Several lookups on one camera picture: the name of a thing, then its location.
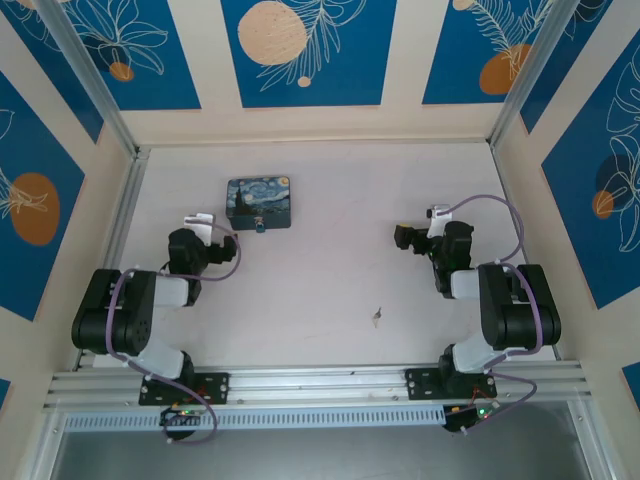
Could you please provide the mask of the starry night tin box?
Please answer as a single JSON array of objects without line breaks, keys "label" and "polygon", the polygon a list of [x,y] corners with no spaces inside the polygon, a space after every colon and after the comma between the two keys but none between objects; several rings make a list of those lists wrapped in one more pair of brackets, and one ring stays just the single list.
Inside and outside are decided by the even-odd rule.
[{"label": "starry night tin box", "polygon": [[261,217],[266,231],[291,227],[291,190],[287,176],[245,177],[227,183],[226,217],[237,231],[255,231]]}]

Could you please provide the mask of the small green circuit board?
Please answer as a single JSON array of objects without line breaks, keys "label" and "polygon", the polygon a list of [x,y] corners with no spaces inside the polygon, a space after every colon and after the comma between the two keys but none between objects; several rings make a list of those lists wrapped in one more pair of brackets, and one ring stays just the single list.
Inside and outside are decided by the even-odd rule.
[{"label": "small green circuit board", "polygon": [[161,411],[159,425],[163,428],[197,426],[202,415],[198,410],[168,407]]},{"label": "small green circuit board", "polygon": [[495,414],[500,407],[497,402],[486,405],[445,406],[443,428],[450,433],[466,434],[472,427]]}]

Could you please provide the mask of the grey metal sheet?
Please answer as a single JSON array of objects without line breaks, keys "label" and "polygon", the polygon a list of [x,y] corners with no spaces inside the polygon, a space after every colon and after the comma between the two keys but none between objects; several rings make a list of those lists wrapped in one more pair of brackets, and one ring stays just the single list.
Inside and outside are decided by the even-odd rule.
[{"label": "grey metal sheet", "polygon": [[154,433],[70,433],[52,480],[590,480],[575,436],[511,427],[469,436],[434,427],[223,431],[199,446]]}]

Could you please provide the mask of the aluminium side rail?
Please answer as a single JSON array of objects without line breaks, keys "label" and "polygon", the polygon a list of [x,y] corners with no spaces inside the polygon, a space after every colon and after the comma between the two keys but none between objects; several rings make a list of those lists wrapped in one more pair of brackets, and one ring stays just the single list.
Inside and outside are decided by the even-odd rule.
[{"label": "aluminium side rail", "polygon": [[539,264],[515,265],[513,259],[525,253],[525,228],[522,215],[513,204],[502,162],[493,153],[494,164],[503,190],[499,201],[513,220],[517,239],[514,250],[493,262],[489,306],[496,319],[493,348],[500,360],[531,356],[560,339],[561,321],[544,270]]},{"label": "aluminium side rail", "polygon": [[74,346],[79,350],[73,371],[80,367],[81,357],[88,352],[109,354],[105,343],[106,323],[114,284],[122,275],[120,262],[128,238],[142,181],[150,157],[149,149],[140,149],[131,163],[124,188],[107,237],[102,264],[93,272],[71,327]]}]

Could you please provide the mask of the blue floral wall poster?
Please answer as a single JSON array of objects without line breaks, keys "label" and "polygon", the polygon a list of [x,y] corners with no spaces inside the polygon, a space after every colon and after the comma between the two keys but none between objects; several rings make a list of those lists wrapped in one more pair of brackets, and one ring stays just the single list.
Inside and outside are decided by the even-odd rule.
[{"label": "blue floral wall poster", "polygon": [[0,307],[35,319],[83,182],[0,72]]},{"label": "blue floral wall poster", "polygon": [[640,286],[640,41],[615,61],[542,164],[595,305]]},{"label": "blue floral wall poster", "polygon": [[220,0],[245,109],[378,106],[397,0]]},{"label": "blue floral wall poster", "polygon": [[0,11],[96,144],[104,119],[64,57],[33,0],[0,0]]},{"label": "blue floral wall poster", "polygon": [[425,105],[501,103],[554,0],[449,0]]},{"label": "blue floral wall poster", "polygon": [[61,6],[120,110],[201,108],[168,0]]},{"label": "blue floral wall poster", "polygon": [[640,29],[640,0],[613,0],[528,137],[558,137]]}]

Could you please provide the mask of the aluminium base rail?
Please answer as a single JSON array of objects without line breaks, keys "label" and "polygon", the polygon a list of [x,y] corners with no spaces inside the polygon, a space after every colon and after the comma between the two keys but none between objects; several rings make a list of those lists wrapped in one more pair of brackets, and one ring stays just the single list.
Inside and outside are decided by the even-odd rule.
[{"label": "aluminium base rail", "polygon": [[[223,388],[228,408],[391,406],[409,402],[419,381],[405,375],[408,365],[314,368],[201,367],[207,377],[230,375]],[[534,401],[586,400],[592,396],[577,361],[508,362],[494,369],[497,399],[514,402],[537,385]],[[81,368],[53,375],[46,411],[98,412],[139,406],[142,376],[124,368]]]}]

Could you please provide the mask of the aluminium frame post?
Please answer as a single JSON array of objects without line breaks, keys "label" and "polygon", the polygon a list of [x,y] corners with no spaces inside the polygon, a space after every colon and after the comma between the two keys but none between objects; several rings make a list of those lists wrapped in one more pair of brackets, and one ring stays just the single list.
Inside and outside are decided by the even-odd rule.
[{"label": "aluminium frame post", "polygon": [[492,152],[504,139],[511,122],[519,115],[524,101],[528,98],[578,3],[579,0],[554,0],[551,4],[549,15],[542,23],[488,137]]},{"label": "aluminium frame post", "polygon": [[76,78],[82,84],[106,124],[111,128],[120,146],[127,153],[129,159],[134,162],[137,159],[138,145],[103,77],[62,6],[57,0],[33,0],[33,3],[49,33],[73,69]]}]

